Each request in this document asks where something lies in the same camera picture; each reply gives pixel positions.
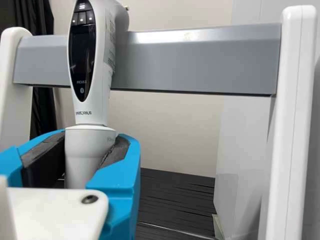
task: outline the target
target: gray plastic bar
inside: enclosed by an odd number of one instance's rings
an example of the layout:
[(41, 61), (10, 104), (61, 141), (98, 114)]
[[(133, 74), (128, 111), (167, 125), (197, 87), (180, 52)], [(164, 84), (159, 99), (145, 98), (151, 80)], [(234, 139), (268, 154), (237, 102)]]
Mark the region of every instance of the gray plastic bar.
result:
[[(112, 89), (273, 95), (280, 24), (128, 32), (116, 46)], [(21, 40), (13, 82), (70, 87), (66, 36)]]

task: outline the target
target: white plastic panel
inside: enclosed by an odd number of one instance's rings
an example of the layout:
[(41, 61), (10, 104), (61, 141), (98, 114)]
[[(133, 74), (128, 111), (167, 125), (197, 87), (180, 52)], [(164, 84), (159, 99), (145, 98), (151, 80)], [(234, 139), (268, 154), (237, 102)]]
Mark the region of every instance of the white plastic panel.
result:
[[(98, 240), (108, 198), (97, 190), (9, 187), (18, 240)], [(95, 195), (98, 200), (83, 204)]]
[(260, 239), (302, 237), (316, 21), (313, 6), (288, 7), (282, 13), (266, 234)]
[(11, 27), (1, 34), (0, 44), (0, 151), (29, 140), (32, 87), (13, 83), (16, 51), (22, 37), (31, 33)]

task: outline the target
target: beige wall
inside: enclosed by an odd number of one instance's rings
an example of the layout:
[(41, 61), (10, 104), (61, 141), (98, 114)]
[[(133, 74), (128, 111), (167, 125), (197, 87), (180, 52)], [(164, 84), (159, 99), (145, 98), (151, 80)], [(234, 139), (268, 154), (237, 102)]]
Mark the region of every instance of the beige wall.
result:
[[(73, 0), (51, 0), (55, 34), (66, 35)], [(131, 31), (231, 23), (232, 0), (121, 0)], [(61, 127), (75, 123), (69, 89), (55, 91)], [(110, 126), (138, 139), (142, 167), (215, 176), (222, 96), (121, 92), (110, 97)]]

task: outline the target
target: black curtain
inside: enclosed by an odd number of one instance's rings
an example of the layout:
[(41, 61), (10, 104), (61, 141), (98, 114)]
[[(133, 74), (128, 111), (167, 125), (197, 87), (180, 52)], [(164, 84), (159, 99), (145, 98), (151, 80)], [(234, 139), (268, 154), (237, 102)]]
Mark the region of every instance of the black curtain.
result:
[[(54, 16), (49, 0), (0, 0), (0, 30), (23, 27), (32, 35), (54, 34)], [(57, 129), (52, 88), (34, 87), (30, 139)]]

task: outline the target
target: screw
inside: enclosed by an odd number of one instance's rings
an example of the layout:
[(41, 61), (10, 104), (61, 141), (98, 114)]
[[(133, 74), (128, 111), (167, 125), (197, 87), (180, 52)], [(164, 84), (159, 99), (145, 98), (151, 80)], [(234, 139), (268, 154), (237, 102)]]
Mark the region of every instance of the screw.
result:
[(94, 202), (96, 202), (99, 198), (95, 195), (88, 195), (85, 196), (82, 200), (81, 203), (83, 204), (93, 204)]

